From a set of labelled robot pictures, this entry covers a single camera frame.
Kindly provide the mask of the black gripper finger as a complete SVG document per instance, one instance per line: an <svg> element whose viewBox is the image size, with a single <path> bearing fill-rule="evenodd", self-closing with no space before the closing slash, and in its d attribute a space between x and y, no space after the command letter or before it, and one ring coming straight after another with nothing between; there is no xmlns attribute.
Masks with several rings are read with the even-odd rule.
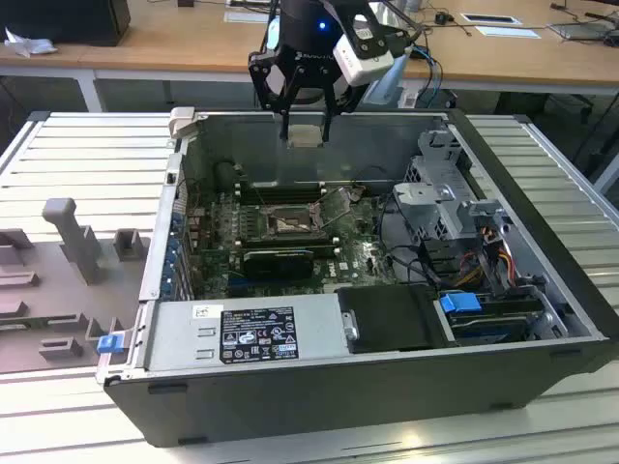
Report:
<svg viewBox="0 0 619 464"><path fill-rule="evenodd" d="M330 129L333 119L341 113L352 113L362 99L362 87L348 85L344 93L336 96L334 76L328 72L321 75L321 84L324 92L325 111L321 126L321 136L323 142L330 139Z"/></svg>
<svg viewBox="0 0 619 464"><path fill-rule="evenodd" d="M285 46L282 50L253 52L248 62L251 81L261 107L281 116L281 140L288 139L290 108L304 82L304 65L293 55L293 50ZM283 75L283 85L278 93L271 89L267 81L273 70L279 70Z"/></svg>

